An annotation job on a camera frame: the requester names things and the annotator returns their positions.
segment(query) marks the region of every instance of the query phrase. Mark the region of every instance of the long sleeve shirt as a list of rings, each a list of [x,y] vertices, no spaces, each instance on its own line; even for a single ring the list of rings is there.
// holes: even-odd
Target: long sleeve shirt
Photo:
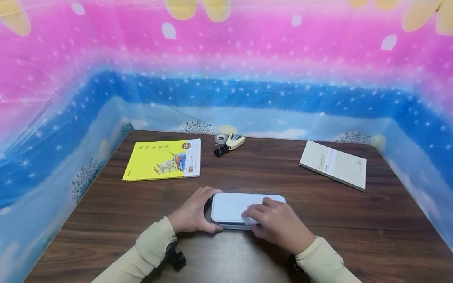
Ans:
[[[167,246],[176,240],[170,221],[164,217],[138,237],[133,246],[112,263],[92,283],[140,283],[165,258]],[[317,283],[359,283],[343,264],[342,258],[321,237],[302,253],[297,264]]]

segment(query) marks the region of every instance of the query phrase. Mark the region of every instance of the cloth backdrop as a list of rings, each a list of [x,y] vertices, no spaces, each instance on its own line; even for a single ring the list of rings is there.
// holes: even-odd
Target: cloth backdrop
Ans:
[[[0,282],[132,130],[371,144],[453,247],[453,0],[10,0],[0,19]]]

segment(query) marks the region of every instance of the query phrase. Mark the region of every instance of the book cover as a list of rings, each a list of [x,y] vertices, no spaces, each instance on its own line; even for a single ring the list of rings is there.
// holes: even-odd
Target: book cover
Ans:
[[[123,181],[199,177],[201,140],[135,143]]]
[[[365,158],[308,140],[299,165],[360,191],[365,191]]]

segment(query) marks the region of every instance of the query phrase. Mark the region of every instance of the dark wood grain surface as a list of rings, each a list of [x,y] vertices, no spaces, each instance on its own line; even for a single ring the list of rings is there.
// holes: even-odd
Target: dark wood grain surface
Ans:
[[[202,139],[201,177],[122,182],[137,141]],[[115,151],[26,282],[90,282],[198,187],[284,196],[363,282],[452,282],[453,254],[376,149],[323,143],[368,159],[366,192],[298,166],[305,142],[247,138],[220,158],[213,137],[135,131]],[[187,266],[147,282],[308,282],[288,254],[251,232],[178,235]]]

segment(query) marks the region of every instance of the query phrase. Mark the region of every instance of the tape roll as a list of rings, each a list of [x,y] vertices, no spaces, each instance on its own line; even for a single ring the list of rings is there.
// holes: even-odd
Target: tape roll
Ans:
[[[228,137],[226,134],[217,134],[214,136],[214,140],[216,144],[222,145],[227,143]]]

